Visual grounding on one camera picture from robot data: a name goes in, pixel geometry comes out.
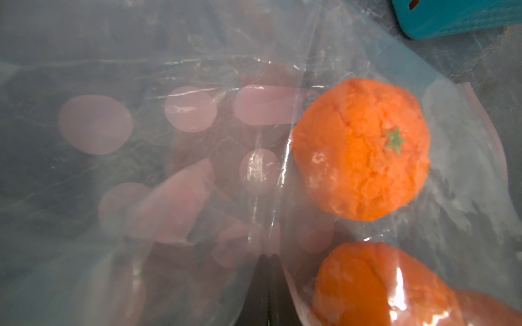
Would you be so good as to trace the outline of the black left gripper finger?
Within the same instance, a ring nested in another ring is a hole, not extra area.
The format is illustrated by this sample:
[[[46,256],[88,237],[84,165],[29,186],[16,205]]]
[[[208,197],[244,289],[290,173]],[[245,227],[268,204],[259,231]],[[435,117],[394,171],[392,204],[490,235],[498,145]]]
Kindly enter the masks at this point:
[[[236,321],[240,326],[301,326],[290,281],[284,274],[280,256],[261,255]]]

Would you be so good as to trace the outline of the orange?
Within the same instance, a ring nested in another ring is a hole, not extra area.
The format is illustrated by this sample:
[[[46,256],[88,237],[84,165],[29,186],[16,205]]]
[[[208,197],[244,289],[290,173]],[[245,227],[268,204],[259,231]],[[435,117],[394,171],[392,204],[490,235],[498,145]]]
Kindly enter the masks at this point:
[[[292,157],[315,203],[353,221],[409,204],[430,169],[430,132],[407,90],[350,79],[320,96],[291,134]]]
[[[466,325],[521,326],[521,313],[493,297],[462,289],[454,293]]]
[[[322,325],[464,325],[453,290],[427,266],[385,243],[346,243],[315,280]]]

